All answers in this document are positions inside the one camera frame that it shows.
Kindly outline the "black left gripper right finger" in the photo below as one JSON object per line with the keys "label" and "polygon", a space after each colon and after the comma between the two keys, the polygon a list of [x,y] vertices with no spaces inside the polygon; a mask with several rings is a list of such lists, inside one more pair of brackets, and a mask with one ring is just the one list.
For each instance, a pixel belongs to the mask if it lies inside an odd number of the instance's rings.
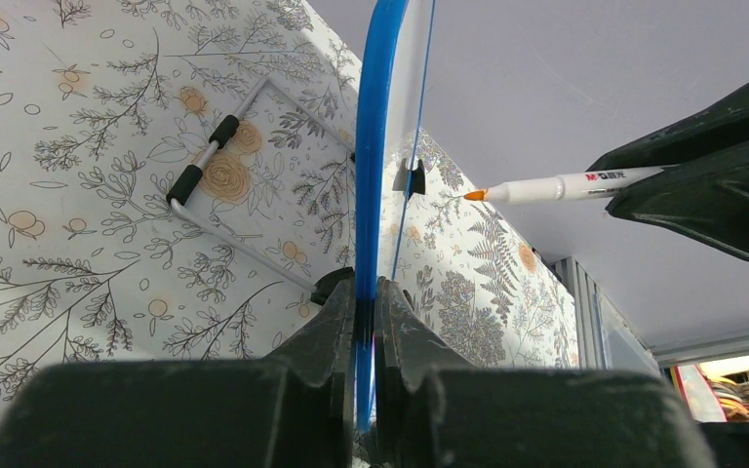
{"label": "black left gripper right finger", "polygon": [[380,279],[375,443],[393,467],[712,467],[673,389],[632,371],[479,368]]}

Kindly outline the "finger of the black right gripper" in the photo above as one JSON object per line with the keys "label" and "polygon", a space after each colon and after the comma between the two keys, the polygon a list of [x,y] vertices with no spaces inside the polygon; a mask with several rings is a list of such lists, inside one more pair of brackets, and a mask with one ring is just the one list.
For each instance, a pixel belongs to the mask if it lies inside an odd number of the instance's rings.
{"label": "finger of the black right gripper", "polygon": [[636,182],[606,210],[749,262],[749,141]]}
{"label": "finger of the black right gripper", "polygon": [[749,82],[707,108],[609,151],[588,170],[685,164],[749,141]]}

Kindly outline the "white orange whiteboard marker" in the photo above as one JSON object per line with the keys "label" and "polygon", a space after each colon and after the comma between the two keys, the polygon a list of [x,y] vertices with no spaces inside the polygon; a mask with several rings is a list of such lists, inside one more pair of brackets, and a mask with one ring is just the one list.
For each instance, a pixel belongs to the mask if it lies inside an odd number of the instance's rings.
{"label": "white orange whiteboard marker", "polygon": [[656,176],[668,168],[660,166],[615,169],[507,181],[467,193],[463,198],[472,202],[509,205],[612,198],[626,187]]}

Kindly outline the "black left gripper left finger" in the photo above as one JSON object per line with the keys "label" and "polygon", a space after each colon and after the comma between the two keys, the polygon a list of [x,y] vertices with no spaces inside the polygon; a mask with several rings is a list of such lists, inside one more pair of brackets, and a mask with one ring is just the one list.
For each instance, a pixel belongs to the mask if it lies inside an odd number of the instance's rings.
{"label": "black left gripper left finger", "polygon": [[354,273],[260,359],[67,364],[31,379],[0,422],[0,467],[347,467]]}

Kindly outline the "blue framed whiteboard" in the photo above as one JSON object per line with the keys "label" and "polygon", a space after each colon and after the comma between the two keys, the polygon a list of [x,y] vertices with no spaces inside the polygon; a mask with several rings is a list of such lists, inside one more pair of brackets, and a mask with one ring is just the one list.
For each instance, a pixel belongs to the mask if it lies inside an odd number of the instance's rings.
{"label": "blue framed whiteboard", "polygon": [[435,10],[433,1],[377,2],[362,59],[350,148],[356,170],[352,397],[362,432],[384,412],[376,387],[376,283],[393,278],[401,253],[400,242],[383,240],[381,230],[389,220],[405,222],[410,199],[425,192],[416,149]]}

